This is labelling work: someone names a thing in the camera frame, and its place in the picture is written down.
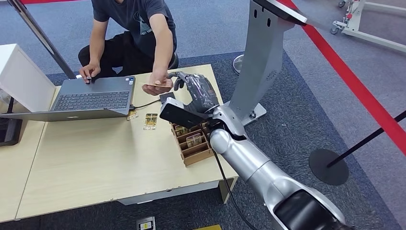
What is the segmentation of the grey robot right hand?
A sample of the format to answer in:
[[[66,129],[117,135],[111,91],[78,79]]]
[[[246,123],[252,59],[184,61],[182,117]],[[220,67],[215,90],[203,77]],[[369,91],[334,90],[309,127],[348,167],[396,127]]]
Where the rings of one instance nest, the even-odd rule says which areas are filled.
[[[201,74],[189,74],[182,71],[169,73],[167,79],[175,77],[174,90],[186,86],[192,101],[186,108],[193,112],[208,114],[219,105],[219,100],[210,81]]]

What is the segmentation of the person's left hand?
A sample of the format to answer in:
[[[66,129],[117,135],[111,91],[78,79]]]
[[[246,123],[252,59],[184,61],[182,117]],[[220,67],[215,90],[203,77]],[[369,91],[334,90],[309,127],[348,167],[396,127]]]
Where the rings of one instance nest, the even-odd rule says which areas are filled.
[[[142,86],[145,93],[156,96],[169,92],[173,88],[173,81],[169,79],[167,70],[154,70],[147,84]]]

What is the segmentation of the person's right hand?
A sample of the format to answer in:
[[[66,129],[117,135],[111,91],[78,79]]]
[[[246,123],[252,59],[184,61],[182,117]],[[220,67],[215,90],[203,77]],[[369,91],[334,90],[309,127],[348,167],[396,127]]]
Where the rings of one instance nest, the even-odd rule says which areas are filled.
[[[99,62],[90,62],[79,70],[79,74],[86,84],[95,78],[101,71]]]

